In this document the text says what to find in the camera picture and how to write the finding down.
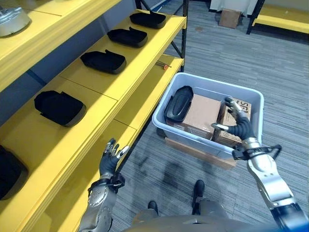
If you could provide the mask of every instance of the robotic arm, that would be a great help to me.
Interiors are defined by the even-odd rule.
[[[228,111],[235,118],[237,125],[228,127],[214,123],[212,126],[242,139],[243,150],[236,149],[233,157],[236,160],[248,161],[248,171],[255,178],[257,187],[276,223],[284,231],[307,228],[307,216],[277,171],[275,158],[280,153],[281,146],[261,147],[242,108],[232,98],[226,98],[225,104],[230,108]],[[275,149],[277,153],[270,156]]]
[[[120,173],[115,173],[120,158],[129,151],[125,146],[117,152],[119,144],[111,139],[103,152],[100,179],[88,189],[88,206],[81,219],[78,232],[107,232],[112,226],[112,208],[116,203],[118,189],[125,185]]]

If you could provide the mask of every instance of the cardboard box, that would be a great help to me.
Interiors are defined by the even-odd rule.
[[[238,24],[240,14],[241,14],[240,11],[223,9],[221,13],[219,25],[223,27],[235,29]]]
[[[251,117],[251,104],[236,98],[233,98],[238,105],[241,106],[243,111],[247,113],[247,118],[250,120]],[[227,126],[235,126],[236,120],[233,116],[227,111],[228,107],[223,105],[219,113],[219,123]],[[241,143],[241,139],[238,136],[232,135],[225,131],[216,130],[213,136],[213,140],[217,143],[234,147]]]
[[[199,137],[211,139],[214,132],[211,124],[217,121],[220,107],[220,101],[194,94],[184,121],[175,123],[167,120],[167,124]]]

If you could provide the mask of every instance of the storage bin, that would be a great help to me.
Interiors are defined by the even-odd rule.
[[[184,72],[179,72],[173,77],[152,118],[154,125],[161,128],[168,138],[223,159],[232,158],[232,148],[198,137],[166,124],[164,119],[164,110],[170,97],[183,86],[191,86],[195,94],[218,101],[224,101],[226,96],[232,96],[234,98],[249,102],[252,105],[250,121],[253,126],[253,131],[258,141],[260,143],[262,142],[264,97],[259,91]]]

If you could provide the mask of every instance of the black metal frame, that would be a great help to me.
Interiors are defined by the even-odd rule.
[[[147,3],[144,0],[135,0],[135,4],[136,4],[136,8],[137,9],[142,9],[141,5],[143,4],[144,7],[146,8],[147,11],[150,11],[150,7],[147,5]],[[183,8],[183,16],[187,17],[188,16],[188,9],[189,9],[189,0],[183,0],[183,3],[181,4],[180,7],[178,7],[178,9],[175,11],[174,15],[181,9]],[[174,43],[174,41],[171,42],[173,48],[176,50],[176,52],[178,53],[178,55],[185,59],[185,44],[187,41],[187,22],[188,22],[188,18],[186,19],[186,27],[185,29],[183,29],[182,31],[182,49],[181,51],[179,50],[179,48],[176,46],[176,44]],[[183,65],[180,67],[180,71],[183,72],[184,71],[184,62]]]
[[[135,3],[136,3],[136,7],[138,9],[141,9],[141,4],[143,4],[148,11],[151,10],[150,7],[145,3],[144,0],[135,0]],[[180,10],[180,8],[183,7],[183,16],[184,17],[188,16],[188,6],[189,6],[189,0],[183,0],[183,4],[177,9],[177,11],[174,14],[176,14]],[[183,29],[183,31],[182,31],[182,50],[181,51],[178,49],[178,47],[176,46],[176,44],[173,41],[171,42],[172,46],[175,48],[175,50],[178,53],[178,55],[181,58],[183,58],[183,59],[185,58],[185,43],[186,43],[186,39],[187,39],[187,27],[185,29]],[[181,72],[183,72],[183,71],[184,71],[184,64],[181,66]],[[148,120],[145,123],[145,125],[143,126],[141,132],[138,134],[137,138],[135,139],[135,141],[134,141],[133,145],[131,146],[130,150],[128,151],[127,155],[124,157],[124,160],[119,165],[119,167],[118,167],[118,169],[116,171],[117,173],[121,172],[124,164],[126,163],[127,159],[130,157],[133,149],[135,148],[135,146],[139,142],[141,136],[144,134],[144,132],[145,132],[147,126],[149,125],[149,123],[151,122],[151,120],[152,120],[152,114],[148,118]]]
[[[265,0],[257,0],[257,3],[255,5],[255,8],[254,8],[252,15],[251,15],[251,18],[250,18],[250,22],[249,22],[248,29],[247,29],[247,35],[250,35],[252,27],[253,27],[252,24],[253,24],[254,20],[258,17],[258,15],[260,14],[264,2],[265,2]]]

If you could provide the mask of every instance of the shelving unit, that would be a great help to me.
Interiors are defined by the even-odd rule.
[[[23,6],[30,9],[31,14],[51,15],[45,12],[49,10],[46,6],[51,4],[50,10],[53,10],[56,2],[43,0],[35,10],[27,4]],[[76,2],[84,6],[90,0]],[[34,225],[34,229],[38,227],[41,231],[43,225],[50,225],[49,230],[44,231],[72,229],[85,210],[85,190],[98,177],[98,160],[92,159],[92,154],[98,155],[99,159],[105,140],[111,137],[118,136],[121,144],[132,145],[171,78],[180,67],[183,68],[184,48],[182,58],[162,54],[176,34],[186,27],[186,17],[167,15],[162,29],[133,25],[127,18],[116,28],[129,26],[147,32],[148,41],[144,47],[116,44],[104,36],[88,50],[109,49],[124,55],[127,65],[120,74],[95,71],[78,58],[41,90],[64,91],[81,100],[87,106],[87,113],[77,125],[65,128],[42,117],[34,108],[33,97],[0,128],[0,144],[11,150],[29,169],[29,178],[21,190],[9,200],[0,201],[2,231],[31,231]],[[158,59],[171,68],[165,71],[155,66]],[[0,79],[1,85],[2,82],[7,84],[6,80]],[[89,169],[85,178],[83,168]]]
[[[118,2],[0,0],[2,7],[22,6],[32,20],[20,33],[0,38],[0,91]]]
[[[121,147],[132,145],[151,115],[183,59],[163,55],[160,60],[172,68],[154,66],[102,136],[89,150],[62,189],[54,197],[33,232],[73,232],[87,206],[87,189],[99,177],[98,164],[103,146],[114,137]]]
[[[309,12],[264,4],[264,2],[265,0],[258,0],[248,25],[247,34],[251,33],[256,23],[309,33]]]

